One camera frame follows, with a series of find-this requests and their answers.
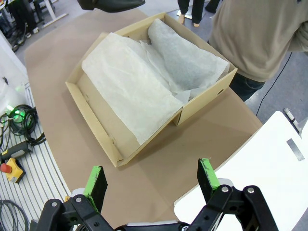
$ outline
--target table surface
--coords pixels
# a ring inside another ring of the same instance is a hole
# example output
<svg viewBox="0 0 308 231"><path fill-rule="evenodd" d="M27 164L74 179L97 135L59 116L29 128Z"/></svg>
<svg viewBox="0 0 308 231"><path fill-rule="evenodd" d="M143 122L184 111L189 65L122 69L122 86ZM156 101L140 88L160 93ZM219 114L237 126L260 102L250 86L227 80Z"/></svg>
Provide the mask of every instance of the table surface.
<svg viewBox="0 0 308 231"><path fill-rule="evenodd" d="M38 115L58 167L72 191L102 165L108 189L102 214L115 228L127 222L175 219L173 203L197 184L197 160L220 166L261 122L227 89L179 127L168 125L131 162L113 167L74 103L65 81L102 32L146 18L134 9L85 13L26 50L26 67Z"/></svg>
<svg viewBox="0 0 308 231"><path fill-rule="evenodd" d="M290 139L298 151L287 143ZM216 171L218 178L228 178L235 188L243 190L248 185L258 186L272 212L280 231L290 231L308 207L308 147L288 119L275 112L231 159ZM191 223L205 200L198 185L175 202L179 220ZM234 215L226 215L218 231L241 230Z"/></svg>

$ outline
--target beige sweater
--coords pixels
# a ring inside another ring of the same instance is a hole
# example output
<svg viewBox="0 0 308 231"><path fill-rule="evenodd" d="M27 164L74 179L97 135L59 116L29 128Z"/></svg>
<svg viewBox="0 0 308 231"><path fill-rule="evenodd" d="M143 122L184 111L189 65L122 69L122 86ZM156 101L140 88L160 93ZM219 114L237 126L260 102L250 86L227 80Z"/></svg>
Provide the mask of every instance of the beige sweater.
<svg viewBox="0 0 308 231"><path fill-rule="evenodd" d="M287 51L308 51L308 0L224 0L209 43L239 74L264 82Z"/></svg>

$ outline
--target cardboard box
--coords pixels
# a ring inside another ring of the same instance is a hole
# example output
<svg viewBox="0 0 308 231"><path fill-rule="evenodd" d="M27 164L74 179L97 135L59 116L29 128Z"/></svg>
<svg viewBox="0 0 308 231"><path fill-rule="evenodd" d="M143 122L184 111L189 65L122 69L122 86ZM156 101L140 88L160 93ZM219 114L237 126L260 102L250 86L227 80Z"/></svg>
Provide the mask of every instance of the cardboard box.
<svg viewBox="0 0 308 231"><path fill-rule="evenodd" d="M209 51L226 60L207 42L165 13L149 17L138 23L127 26L116 33L134 40L150 41L147 34L148 28L156 18L165 22L181 37L192 42L200 49ZM134 134L116 116L81 68L82 61L106 36L107 34L101 34L93 43L77 64L77 67L67 80L66 85L88 126L115 167L127 164L168 123L173 121L176 125L181 124L216 98L229 86L237 71L237 69L230 63L229 73L226 76L221 77L216 84L185 104L153 136L151 136L143 145L140 145Z"/></svg>

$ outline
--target gray floor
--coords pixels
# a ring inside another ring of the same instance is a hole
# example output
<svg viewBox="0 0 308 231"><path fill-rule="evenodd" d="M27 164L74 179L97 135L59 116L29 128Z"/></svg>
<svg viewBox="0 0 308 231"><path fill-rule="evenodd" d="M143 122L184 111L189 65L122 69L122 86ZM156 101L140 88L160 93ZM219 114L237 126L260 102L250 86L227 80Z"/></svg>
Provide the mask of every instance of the gray floor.
<svg viewBox="0 0 308 231"><path fill-rule="evenodd" d="M56 2L54 4L54 6L56 7L56 15L61 15L63 13L69 13L69 15L59 20L58 22L50 25L49 27L42 29L38 34L33 35L30 39L26 41L25 45L16 52L16 55L23 63L24 51L34 41L38 40L53 29L65 24L66 22L85 12L79 7L77 0L59 0L59 2ZM176 0L147 0L147 3L140 7L140 10L142 10L148 16L154 15L159 12L168 12L174 10L170 12L169 15L174 18L177 18L176 13L178 10L175 9L177 9ZM213 14L206 12L200 23L201 25L198 28L193 27L191 21L188 19L185 20L185 26L187 26L194 33L198 34L204 40L207 40L212 28L212 16ZM285 64L288 55L289 54L287 54L284 61L282 62L282 66ZM283 111L283 109L286 107L291 110L291 112L298 121L301 121L308 116L308 103L306 100L308 98L308 91L306 91L306 88L308 87L307 64L308 55L305 55L304 53L292 54L292 57L288 62L285 70L282 72L281 76L279 77L271 91L267 94L261 105L257 117L262 123L265 123L275 111ZM255 95L251 97L251 99L246 102L247 106L249 106L249 108L254 113L257 112L262 98L272 86L274 80L275 78L269 80L261 90L259 90ZM294 230L307 230L307 224L308 211L306 211L305 215L299 221Z"/></svg>

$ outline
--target person's sleeve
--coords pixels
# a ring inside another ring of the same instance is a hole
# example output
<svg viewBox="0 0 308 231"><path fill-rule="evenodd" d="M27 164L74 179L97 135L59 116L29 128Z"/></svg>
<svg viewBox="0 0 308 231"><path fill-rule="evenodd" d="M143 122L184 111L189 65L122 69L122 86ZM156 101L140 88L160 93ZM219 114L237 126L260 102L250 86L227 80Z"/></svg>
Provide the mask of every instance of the person's sleeve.
<svg viewBox="0 0 308 231"><path fill-rule="evenodd" d="M308 51L308 21L302 23L293 35L289 51Z"/></svg>

